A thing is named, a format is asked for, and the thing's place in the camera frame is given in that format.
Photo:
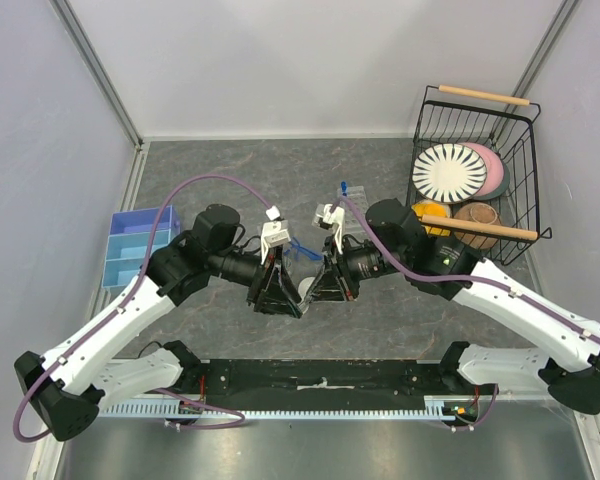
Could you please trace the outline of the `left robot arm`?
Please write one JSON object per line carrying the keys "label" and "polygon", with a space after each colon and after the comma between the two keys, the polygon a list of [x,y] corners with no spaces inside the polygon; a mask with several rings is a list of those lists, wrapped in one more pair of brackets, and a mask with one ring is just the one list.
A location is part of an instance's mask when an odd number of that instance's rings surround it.
{"label": "left robot arm", "polygon": [[239,213],[213,204],[193,226],[154,250],[131,283],[89,323],[42,355],[27,351],[14,363],[25,404],[58,441],[82,433],[98,414],[137,394],[172,387],[188,393],[199,382],[199,359],[180,341],[123,365],[110,360],[134,337],[213,277],[247,287],[248,305],[267,315],[302,316],[301,296],[283,260],[291,240],[277,208],[267,212],[260,249],[237,244],[244,234]]}

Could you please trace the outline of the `clear test tube rack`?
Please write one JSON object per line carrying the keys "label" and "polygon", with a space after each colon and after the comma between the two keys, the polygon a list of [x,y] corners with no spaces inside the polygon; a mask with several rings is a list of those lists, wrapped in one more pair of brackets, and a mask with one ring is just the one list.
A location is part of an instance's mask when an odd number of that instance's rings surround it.
{"label": "clear test tube rack", "polygon": [[352,211],[351,206],[364,216],[368,209],[368,200],[366,191],[363,186],[347,185],[345,189],[339,188],[336,197],[337,206],[344,210],[345,222],[353,222],[357,220],[356,214]]}

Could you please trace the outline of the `black wire dish basket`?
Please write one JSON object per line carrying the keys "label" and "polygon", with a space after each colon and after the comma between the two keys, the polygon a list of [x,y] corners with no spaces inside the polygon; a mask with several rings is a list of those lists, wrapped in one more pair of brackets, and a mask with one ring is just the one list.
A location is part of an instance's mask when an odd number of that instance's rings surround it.
{"label": "black wire dish basket", "polygon": [[550,239],[552,230],[541,225],[539,207],[534,123],[540,113],[540,105],[533,102],[518,106],[428,86],[412,139],[412,157],[442,143],[488,148],[502,161],[506,188],[485,203],[496,210],[504,226]]}

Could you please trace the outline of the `blue compartment organizer box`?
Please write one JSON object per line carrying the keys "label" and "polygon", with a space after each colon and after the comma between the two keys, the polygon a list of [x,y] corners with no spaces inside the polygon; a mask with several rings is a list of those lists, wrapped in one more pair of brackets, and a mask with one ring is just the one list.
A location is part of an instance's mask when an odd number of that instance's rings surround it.
{"label": "blue compartment organizer box", "polygon": [[[109,292],[124,289],[140,271],[158,208],[116,212],[112,215],[101,287]],[[181,231],[173,205],[160,216],[151,252],[167,246]]]}

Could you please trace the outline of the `blue safety glasses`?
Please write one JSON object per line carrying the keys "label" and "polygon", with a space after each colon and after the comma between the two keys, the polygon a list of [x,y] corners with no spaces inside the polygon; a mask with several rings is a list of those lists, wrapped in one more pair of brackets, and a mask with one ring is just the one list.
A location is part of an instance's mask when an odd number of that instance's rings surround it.
{"label": "blue safety glasses", "polygon": [[296,237],[291,238],[289,246],[283,251],[283,255],[286,257],[292,256],[294,259],[304,256],[312,262],[320,262],[323,259],[322,253],[303,246]]}

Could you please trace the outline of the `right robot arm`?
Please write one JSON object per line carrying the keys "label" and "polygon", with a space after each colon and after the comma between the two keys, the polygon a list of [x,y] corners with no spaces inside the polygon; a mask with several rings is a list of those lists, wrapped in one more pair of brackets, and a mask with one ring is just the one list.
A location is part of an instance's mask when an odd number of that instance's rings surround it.
{"label": "right robot arm", "polygon": [[528,289],[454,235],[428,234],[417,214],[397,199],[361,213],[339,198],[319,205],[314,223],[331,235],[319,273],[302,283],[308,301],[353,301],[362,281],[399,273],[419,291],[480,312],[531,344],[521,349],[452,343],[438,364],[445,391],[492,384],[548,393],[574,411],[600,413],[600,322]]}

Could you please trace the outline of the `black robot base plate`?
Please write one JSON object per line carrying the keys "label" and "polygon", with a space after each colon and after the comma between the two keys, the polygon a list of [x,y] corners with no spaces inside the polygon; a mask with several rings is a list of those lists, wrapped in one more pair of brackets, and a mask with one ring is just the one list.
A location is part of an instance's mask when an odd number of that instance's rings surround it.
{"label": "black robot base plate", "polygon": [[353,410],[424,405],[426,396],[493,393],[437,363],[415,360],[213,359],[168,390],[231,410]]}

